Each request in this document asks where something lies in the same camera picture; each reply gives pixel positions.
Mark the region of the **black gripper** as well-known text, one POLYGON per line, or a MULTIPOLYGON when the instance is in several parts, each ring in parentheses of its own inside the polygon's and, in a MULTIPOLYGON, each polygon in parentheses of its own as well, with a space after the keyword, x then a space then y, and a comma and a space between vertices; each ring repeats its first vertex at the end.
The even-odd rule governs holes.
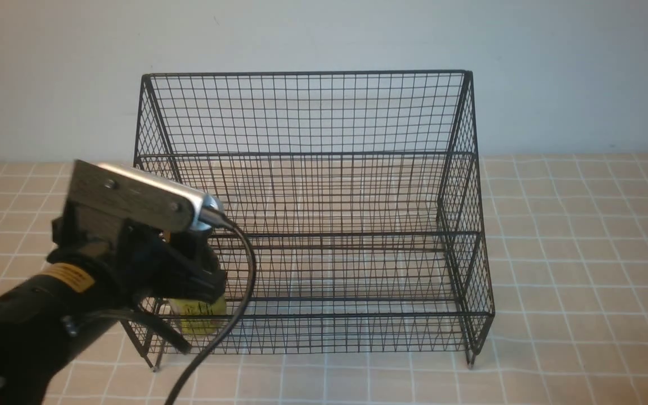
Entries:
POLYGON ((214 303, 227 276, 209 245, 213 229, 174 232, 72 202, 52 220, 51 264, 81 269, 122 302, 173 298, 214 303))

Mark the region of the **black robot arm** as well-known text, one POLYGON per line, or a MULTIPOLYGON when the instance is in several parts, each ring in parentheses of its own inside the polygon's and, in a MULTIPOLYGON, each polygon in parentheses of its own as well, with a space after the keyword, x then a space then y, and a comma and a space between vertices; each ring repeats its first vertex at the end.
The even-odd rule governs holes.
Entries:
POLYGON ((119 321, 191 344, 144 298, 223 295, 211 231, 162 231, 73 202, 52 221, 48 266, 0 295, 0 404, 39 404, 51 380, 119 321))

